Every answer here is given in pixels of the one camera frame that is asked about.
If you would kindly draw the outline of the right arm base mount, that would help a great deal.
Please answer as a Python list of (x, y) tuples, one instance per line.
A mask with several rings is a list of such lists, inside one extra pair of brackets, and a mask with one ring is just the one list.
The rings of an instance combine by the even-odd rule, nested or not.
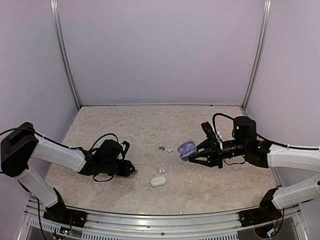
[(267, 223), (283, 217), (282, 211), (272, 203), (273, 195), (278, 188), (270, 189), (262, 198), (259, 206), (239, 212), (242, 227), (249, 227)]

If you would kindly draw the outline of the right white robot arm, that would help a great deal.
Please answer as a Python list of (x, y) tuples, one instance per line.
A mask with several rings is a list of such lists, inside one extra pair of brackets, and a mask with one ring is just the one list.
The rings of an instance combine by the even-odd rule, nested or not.
[(188, 157), (191, 163), (221, 169), (226, 159), (242, 156), (245, 163), (259, 168), (291, 168), (308, 170), (313, 177), (287, 187), (269, 190), (256, 210), (256, 218), (266, 222), (277, 210), (320, 197), (319, 147), (294, 146), (268, 140), (257, 133), (256, 122), (247, 116), (232, 118), (232, 140), (222, 140), (216, 124), (204, 122), (201, 127), (206, 140)]

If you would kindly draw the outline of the purple earbud charging case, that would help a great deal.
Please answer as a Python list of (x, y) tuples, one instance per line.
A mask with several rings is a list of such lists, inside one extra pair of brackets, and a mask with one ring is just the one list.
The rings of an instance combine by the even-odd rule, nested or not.
[(197, 146), (194, 141), (189, 140), (183, 144), (181, 144), (177, 151), (179, 153), (179, 157), (182, 161), (188, 162), (189, 157), (194, 156), (198, 153)]

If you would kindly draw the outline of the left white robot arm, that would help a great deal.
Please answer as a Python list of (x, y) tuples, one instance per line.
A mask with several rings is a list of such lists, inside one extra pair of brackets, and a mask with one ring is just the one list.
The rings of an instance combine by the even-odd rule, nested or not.
[(99, 137), (102, 144), (90, 149), (71, 147), (54, 141), (34, 129), (30, 122), (2, 132), (0, 161), (2, 173), (16, 179), (20, 185), (33, 194), (56, 218), (63, 223), (70, 218), (70, 211), (59, 194), (49, 186), (37, 171), (29, 165), (29, 160), (43, 160), (65, 167), (80, 175), (95, 178), (106, 174), (113, 178), (130, 177), (137, 169), (126, 159), (130, 148), (127, 141), (109, 139), (111, 133)]

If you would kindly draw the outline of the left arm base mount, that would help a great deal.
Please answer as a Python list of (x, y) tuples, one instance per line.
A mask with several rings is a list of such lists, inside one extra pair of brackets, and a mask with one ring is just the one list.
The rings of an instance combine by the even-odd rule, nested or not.
[(55, 188), (53, 190), (57, 196), (57, 203), (45, 208), (43, 218), (70, 227), (84, 228), (88, 214), (82, 210), (66, 207), (60, 193)]

